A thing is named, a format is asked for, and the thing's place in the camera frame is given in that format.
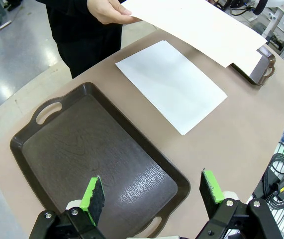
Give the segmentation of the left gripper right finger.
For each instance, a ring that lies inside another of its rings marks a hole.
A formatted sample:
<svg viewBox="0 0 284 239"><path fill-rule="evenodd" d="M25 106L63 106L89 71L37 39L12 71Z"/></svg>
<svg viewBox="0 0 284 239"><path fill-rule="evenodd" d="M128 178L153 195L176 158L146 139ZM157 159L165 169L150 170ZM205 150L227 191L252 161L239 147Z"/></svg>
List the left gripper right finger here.
<svg viewBox="0 0 284 239"><path fill-rule="evenodd" d="M281 239L283 236L263 199L225 198L212 171L201 172L199 190L209 221L197 235L198 239L223 239L229 230L239 233L235 239Z"/></svg>

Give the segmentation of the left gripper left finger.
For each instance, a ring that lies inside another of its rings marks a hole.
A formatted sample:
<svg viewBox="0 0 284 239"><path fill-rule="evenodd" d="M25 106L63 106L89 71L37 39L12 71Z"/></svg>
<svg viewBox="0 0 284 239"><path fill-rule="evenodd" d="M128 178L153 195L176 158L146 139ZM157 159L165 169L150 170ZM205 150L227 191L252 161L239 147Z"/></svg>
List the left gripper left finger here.
<svg viewBox="0 0 284 239"><path fill-rule="evenodd" d="M97 225L105 197L99 176L90 179L79 206L63 213L42 211L31 231L31 239L103 239Z"/></svg>

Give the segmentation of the person's right hand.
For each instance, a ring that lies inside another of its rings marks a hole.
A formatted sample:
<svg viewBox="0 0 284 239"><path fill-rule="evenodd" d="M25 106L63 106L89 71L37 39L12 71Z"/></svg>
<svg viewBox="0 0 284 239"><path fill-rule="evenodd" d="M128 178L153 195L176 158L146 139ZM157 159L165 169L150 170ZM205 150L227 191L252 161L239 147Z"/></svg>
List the person's right hand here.
<svg viewBox="0 0 284 239"><path fill-rule="evenodd" d="M102 24L132 24L141 21L133 17L118 0L88 0L89 12Z"/></svg>

